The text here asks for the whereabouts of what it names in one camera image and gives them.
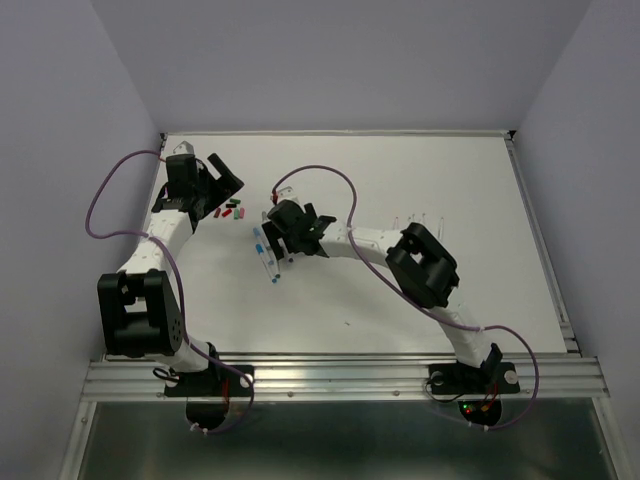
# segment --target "white table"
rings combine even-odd
[[[516,329],[538,353],[565,343],[509,155],[501,137],[340,135],[170,135],[206,161],[216,152],[245,182],[244,220],[200,222],[178,258],[191,335],[226,352],[451,353],[440,328],[405,304],[364,265],[296,257],[272,285],[255,252],[252,227],[270,207],[273,184],[293,168],[322,163],[346,173],[359,193],[356,225],[400,227],[415,215],[458,261],[460,288],[484,325]],[[152,197],[166,182],[160,168]],[[328,172],[290,179],[301,202],[345,219],[347,185]],[[503,352],[524,349],[491,332]]]

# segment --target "metal frame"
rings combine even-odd
[[[592,398],[616,475],[620,479],[635,478],[611,409],[609,392],[600,365],[597,359],[583,358],[580,354],[522,177],[515,147],[506,131],[327,130],[186,134],[431,135],[504,138],[568,352],[538,356],[541,376],[538,396],[540,398]],[[277,355],[234,352],[222,354],[221,359],[232,365],[251,363],[255,366],[255,400],[257,402],[429,401],[429,397],[423,391],[424,381],[428,376],[427,367],[433,363],[454,361],[451,355],[429,354]],[[513,398],[528,398],[533,386],[533,369],[530,359],[519,355],[507,355],[505,359],[516,364],[523,389]],[[97,402],[184,402],[184,399],[171,399],[164,396],[164,383],[158,381],[151,373],[151,369],[156,365],[155,362],[146,360],[132,361],[111,356],[104,356],[101,361],[90,364],[60,479],[76,479],[80,474]],[[210,398],[189,400],[212,401]]]

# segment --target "white marker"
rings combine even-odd
[[[269,278],[271,279],[271,283],[276,283],[278,280],[273,275],[273,273],[271,273],[271,270],[269,269],[269,265],[267,264],[267,255],[264,253],[264,250],[262,249],[262,246],[259,245],[259,244],[256,244],[256,251],[258,252],[258,256],[260,257],[260,260],[262,260],[262,264],[264,265],[264,269],[267,271],[267,274],[269,275]]]
[[[260,234],[260,230],[257,227],[253,228],[253,234],[255,235],[256,240],[258,240],[258,245],[262,247],[262,251],[265,253],[265,255],[269,255],[269,250],[267,249],[265,243],[262,241],[262,235]],[[275,263],[270,255],[267,258],[267,263],[269,265],[273,265]]]

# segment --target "gray floor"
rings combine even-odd
[[[511,402],[505,417],[522,406]],[[184,405],[103,404],[81,478],[614,478],[588,399],[539,401],[521,424],[491,433],[448,422],[429,408],[257,405],[238,431],[204,438],[189,431]]]

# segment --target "wall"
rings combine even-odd
[[[588,0],[93,0],[163,131],[515,128]]]
[[[0,4],[0,478],[57,478],[88,360],[95,286],[126,241],[84,214],[109,168],[159,138],[90,3]],[[139,225],[154,161],[132,161],[96,228]]]
[[[639,45],[640,4],[595,0],[516,136],[573,327],[636,462]]]

